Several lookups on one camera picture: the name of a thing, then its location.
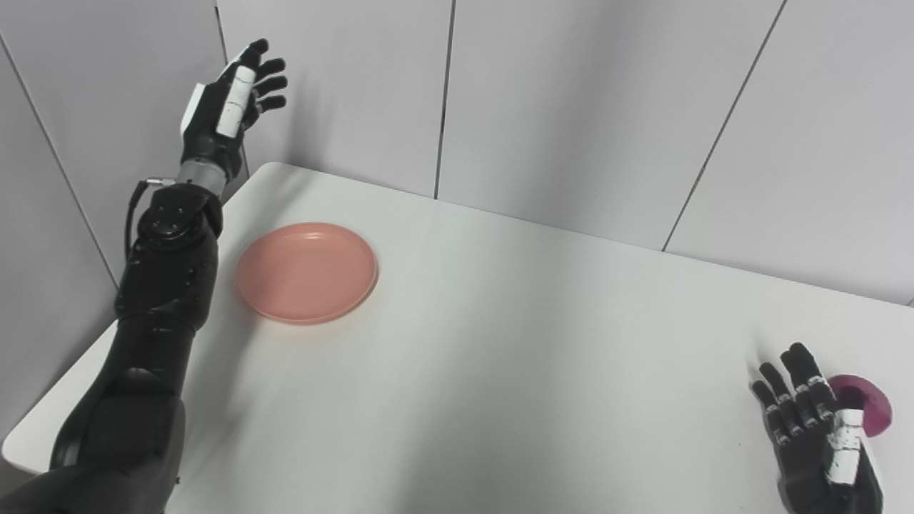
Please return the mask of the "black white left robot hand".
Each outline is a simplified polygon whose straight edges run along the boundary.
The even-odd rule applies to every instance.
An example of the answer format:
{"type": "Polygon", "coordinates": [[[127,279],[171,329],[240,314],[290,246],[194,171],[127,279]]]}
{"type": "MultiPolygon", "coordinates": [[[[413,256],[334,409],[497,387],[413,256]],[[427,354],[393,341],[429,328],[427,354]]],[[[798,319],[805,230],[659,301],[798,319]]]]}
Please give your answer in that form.
{"type": "Polygon", "coordinates": [[[268,39],[252,41],[209,84],[196,84],[180,125],[180,164],[212,165],[231,183],[241,172],[245,134],[287,104],[286,61],[265,59],[268,39]]]}

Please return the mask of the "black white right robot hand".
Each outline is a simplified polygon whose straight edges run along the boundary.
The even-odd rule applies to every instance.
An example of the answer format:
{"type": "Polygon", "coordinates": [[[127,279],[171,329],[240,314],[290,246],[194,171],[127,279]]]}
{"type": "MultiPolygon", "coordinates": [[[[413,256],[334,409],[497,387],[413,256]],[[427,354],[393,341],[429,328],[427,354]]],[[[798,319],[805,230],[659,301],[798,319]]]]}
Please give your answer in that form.
{"type": "Polygon", "coordinates": [[[803,343],[758,367],[751,390],[763,412],[790,513],[882,513],[885,498],[865,432],[864,388],[834,388],[803,343]]]}

